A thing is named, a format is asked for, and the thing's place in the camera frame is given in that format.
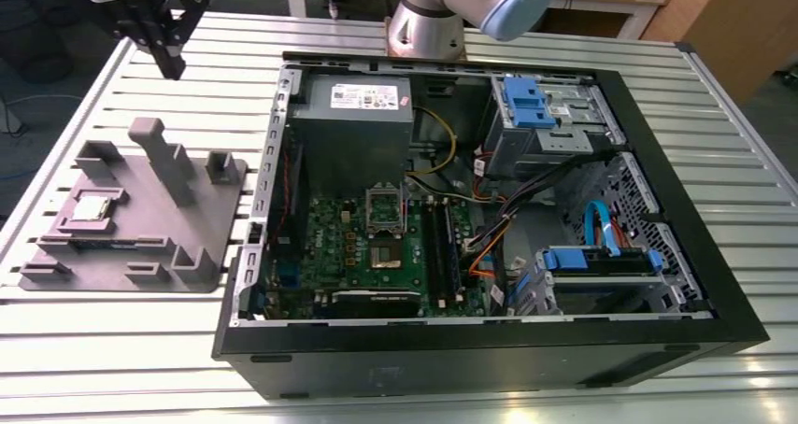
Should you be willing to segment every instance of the yellow wire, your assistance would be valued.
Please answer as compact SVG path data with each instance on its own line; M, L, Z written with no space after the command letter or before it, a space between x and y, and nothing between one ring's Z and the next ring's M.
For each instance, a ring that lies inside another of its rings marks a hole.
M421 109L435 120L438 120L438 123L441 123L441 126L445 127L445 129L447 130L449 139L451 140L451 148L449 149L447 159L441 164L438 164L435 167L433 167L431 169L414 170L414 171L409 172L409 175L417 175L418 176L418 175L434 174L441 169L443 169L447 166L449 163L451 163L451 160L454 160L454 154L458 151L458 136L454 133L454 130L451 129L451 125L449 125L447 121L441 116L438 116L438 114L435 114L431 110L426 109L423 106L418 106L418 107L415 107L415 109Z
M485 246L483 252L478 256L478 258L474 260L474 263L471 263L471 266L469 267L470 274L475 273L474 269L479 265L479 261L483 259L485 255L487 254L487 251L490 251L490 249L494 248L494 246L497 245L497 242L499 242L499 239L502 238L503 234L507 232L509 229L510 229L510 223L507 222L507 225L503 227L502 232L497 234L497 236L493 238L490 243Z

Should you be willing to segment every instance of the metal chassis frame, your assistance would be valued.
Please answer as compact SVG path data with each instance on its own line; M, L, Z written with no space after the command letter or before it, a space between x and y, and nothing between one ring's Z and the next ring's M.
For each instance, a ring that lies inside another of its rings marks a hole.
M649 180L662 206L662 218L674 230L674 238L685 250L689 265L700 279L706 296L713 301L716 319L664 321L579 321L569 323L522 323L506 320L499 326L357 326L357 327L242 327L235 319L238 304L235 294L241 292L237 271L231 271L231 282L222 305L219 328L214 347L214 357L226 360L237 354L291 354L323 351L414 351L423 349L497 348L517 346L584 346L584 345L642 345L661 343L678 344L692 348L696 354L700 344L716 342L721 348L716 352L733 353L769 340L765 328L750 307L749 300L737 284L732 269L713 241L693 201L676 175L665 152L657 143L654 133L637 107L636 100L617 72L585 68L551 68L521 64L455 63L441 64L423 60L394 60L390 57L330 56L323 54L285 54L289 62L281 73L275 95L274 116L269 133L262 175L271 177L277 167L277 156L286 109L291 94L291 78L298 77L297 69L323 66L329 71L390 72L446 74L471 76L502 74L507 71L535 70L543 73L569 72L596 78L609 107L620 122L629 140L632 152L640 161L641 170ZM257 192L257 206L251 223L266 222L273 184ZM239 274L250 275L250 268L258 267L259 251L265 239L266 226L261 226L261 242L245 244L239 260L245 265Z

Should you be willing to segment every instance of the aluminum table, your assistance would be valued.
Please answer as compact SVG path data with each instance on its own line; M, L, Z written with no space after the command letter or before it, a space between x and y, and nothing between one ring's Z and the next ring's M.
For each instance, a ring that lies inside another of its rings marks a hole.
M0 233L0 420L798 422L798 190L704 63L670 44L562 35L499 44L469 32L466 48L471 60L624 75L768 325L772 341L742 354L697 361L628 389L267 403L210 356L223 286L210 294L18 287L32 239L80 175L72 159L87 139L135 152L127 126L158 116L167 141L190 153L233 150L258 167L283 50L381 55L383 46L381 23L210 13L176 82L120 44ZM245 216L251 201L245 194ZM245 223L234 225L233 243Z

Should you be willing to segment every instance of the green circuit board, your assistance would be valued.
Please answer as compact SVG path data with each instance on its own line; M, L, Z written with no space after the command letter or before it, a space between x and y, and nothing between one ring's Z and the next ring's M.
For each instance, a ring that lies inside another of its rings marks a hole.
M379 206L383 211L391 205ZM309 216L307 246L298 265L295 290L281 292L287 319L314 318L314 292L321 290L409 290L422 293L423 317L478 317L485 314L485 286L463 289L461 302L445 307L427 295L427 255L423 239L423 205L407 201L405 235L370 236L366 232L366 198L315 197ZM458 239L473 235L466 203L449 205Z

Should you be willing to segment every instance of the orange wire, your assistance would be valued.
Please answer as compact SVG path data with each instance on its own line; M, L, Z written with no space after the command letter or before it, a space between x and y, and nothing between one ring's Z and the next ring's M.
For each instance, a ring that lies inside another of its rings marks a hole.
M493 273L482 271L471 272L470 276L495 277Z
M479 262L483 259L485 255L487 254L487 251L490 251L490 249L494 248L494 246L497 245L497 242L499 242L499 239L502 239L502 236L507 232L509 229L510 229L510 224L507 223L507 225L502 229L502 232L497 234L497 236L493 238L490 243L485 246L483 252L474 260L474 263L471 263L471 266L469 267L470 274L481 271L481 270L475 270L475 268L479 265Z

